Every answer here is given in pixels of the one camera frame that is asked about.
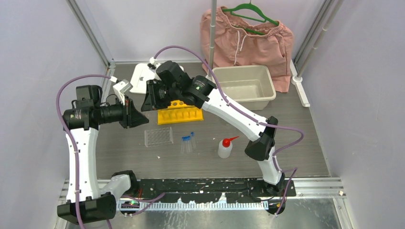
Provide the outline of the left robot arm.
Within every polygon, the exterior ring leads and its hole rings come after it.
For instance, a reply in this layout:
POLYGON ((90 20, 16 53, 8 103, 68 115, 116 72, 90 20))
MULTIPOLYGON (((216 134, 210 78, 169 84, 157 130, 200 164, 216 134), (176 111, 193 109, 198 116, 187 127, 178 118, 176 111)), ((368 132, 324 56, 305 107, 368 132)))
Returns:
POLYGON ((66 203, 57 207, 57 215, 70 223, 110 220, 118 211, 123 195, 133 197, 139 192, 139 183, 131 170, 114 173, 103 188, 98 186, 96 176, 96 140, 100 126, 117 122, 128 129, 149 122, 128 97, 131 88, 131 83, 124 81, 115 84, 115 104, 102 105, 100 86, 78 86, 73 101, 76 107, 63 114, 69 145, 69 187, 66 203))

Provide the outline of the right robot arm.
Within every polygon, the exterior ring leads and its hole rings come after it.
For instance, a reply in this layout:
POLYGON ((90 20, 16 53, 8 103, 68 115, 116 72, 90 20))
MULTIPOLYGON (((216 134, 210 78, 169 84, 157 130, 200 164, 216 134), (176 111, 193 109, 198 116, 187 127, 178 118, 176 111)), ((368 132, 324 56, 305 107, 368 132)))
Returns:
POLYGON ((146 82, 143 112, 166 109, 172 101, 180 100, 220 117, 248 138, 245 153, 259 164, 266 192, 277 196, 284 190, 285 174, 272 158, 278 124, 275 117, 254 114, 221 91, 219 84, 201 75, 191 78, 176 62, 147 66, 158 78, 146 82))

